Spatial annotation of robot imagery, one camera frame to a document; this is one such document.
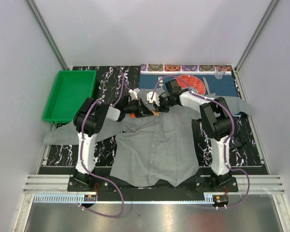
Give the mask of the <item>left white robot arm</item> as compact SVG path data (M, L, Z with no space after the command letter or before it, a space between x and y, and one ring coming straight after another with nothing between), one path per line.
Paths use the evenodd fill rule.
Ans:
M154 113L145 106L140 98L131 100L129 96L120 99L119 105L115 107L100 100L86 98L77 111L73 124L76 126L79 151L73 178L83 191L90 191L95 185L95 177L92 175L95 162L92 155L103 125L107 123L107 120L120 122L126 115L140 118L153 116Z

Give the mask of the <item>grey button shirt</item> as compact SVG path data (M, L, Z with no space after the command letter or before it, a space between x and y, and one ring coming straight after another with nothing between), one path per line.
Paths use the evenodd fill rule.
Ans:
M140 89L138 97L154 111L154 104L146 100L146 94L151 91ZM251 113L249 104L239 97L206 97L223 97L232 116L240 112ZM116 157L110 175L135 187L153 186L159 180L173 186L180 185L195 175L199 168L192 133L194 119L201 119L200 112L174 105L168 113L160 112L160 116L131 118L126 115L120 122L107 120L96 143L111 136L116 138ZM76 126L72 121L48 132L43 142L46 145L79 146Z

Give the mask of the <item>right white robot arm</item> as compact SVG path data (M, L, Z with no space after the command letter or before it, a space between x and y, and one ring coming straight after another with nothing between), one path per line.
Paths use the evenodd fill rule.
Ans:
M200 112L202 129L211 140L212 164L209 184L212 190L222 191L231 182L229 142L235 129L234 119L223 97L210 98L194 93L190 86L181 88L175 77L165 83L169 95L163 97L156 89L147 94L147 100L156 109L166 111L174 105L189 107Z

